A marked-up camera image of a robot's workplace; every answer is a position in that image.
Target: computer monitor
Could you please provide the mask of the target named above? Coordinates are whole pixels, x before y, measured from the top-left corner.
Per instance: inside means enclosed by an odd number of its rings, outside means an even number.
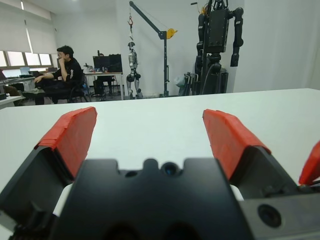
[[[102,71],[103,67],[107,68],[110,73],[122,73],[121,54],[111,54],[109,56],[94,56],[93,63],[95,69]]]
[[[103,67],[106,69],[110,67],[110,58],[108,56],[93,56],[93,63],[95,69],[102,71]]]

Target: man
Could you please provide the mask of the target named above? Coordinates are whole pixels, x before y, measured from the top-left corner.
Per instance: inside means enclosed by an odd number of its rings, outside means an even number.
[[[82,69],[78,61],[74,58],[74,51],[69,46],[62,46],[57,49],[60,69],[54,74],[48,73],[34,79],[35,89],[23,92],[23,96],[34,99],[36,105],[44,105],[46,95],[58,94],[59,91],[70,89],[70,81],[80,81]]]
[[[103,53],[100,53],[99,57],[104,57],[105,55]],[[104,82],[108,82],[108,87],[109,87],[109,95],[112,95],[112,81],[113,77],[112,76],[98,76],[96,79],[96,85],[98,88],[102,88],[102,91],[104,92],[103,88]]]

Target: window blind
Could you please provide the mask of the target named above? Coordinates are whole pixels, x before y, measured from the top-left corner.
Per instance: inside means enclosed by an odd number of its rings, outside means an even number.
[[[52,21],[29,12],[25,13],[25,19],[33,53],[56,54],[57,44]]]
[[[30,52],[22,9],[0,2],[0,51]]]

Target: window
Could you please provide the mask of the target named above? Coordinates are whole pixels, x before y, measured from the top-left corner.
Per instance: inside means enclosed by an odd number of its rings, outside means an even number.
[[[22,52],[18,51],[8,51],[8,60],[10,62],[10,66],[16,67],[16,66],[24,66],[25,65],[25,60],[22,55]]]
[[[39,66],[40,65],[40,60],[39,60],[39,55],[34,54],[34,53],[25,53],[25,58],[28,66]]]
[[[51,65],[51,59],[49,54],[39,54],[40,60],[41,60],[41,65],[42,66],[49,66]]]
[[[29,68],[47,68],[53,67],[53,54],[37,54],[31,52],[19,51],[0,51],[0,67],[2,70],[20,69],[23,67]]]
[[[3,51],[0,51],[0,67],[6,67],[6,59],[5,59],[5,54]]]

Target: camera lens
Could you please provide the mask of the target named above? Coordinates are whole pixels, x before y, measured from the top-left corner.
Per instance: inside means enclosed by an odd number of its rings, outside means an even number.
[[[278,228],[281,226],[281,215],[274,207],[266,204],[261,205],[258,208],[258,214],[269,227]]]
[[[165,175],[170,177],[176,176],[179,173],[179,167],[172,162],[165,163],[161,170]]]

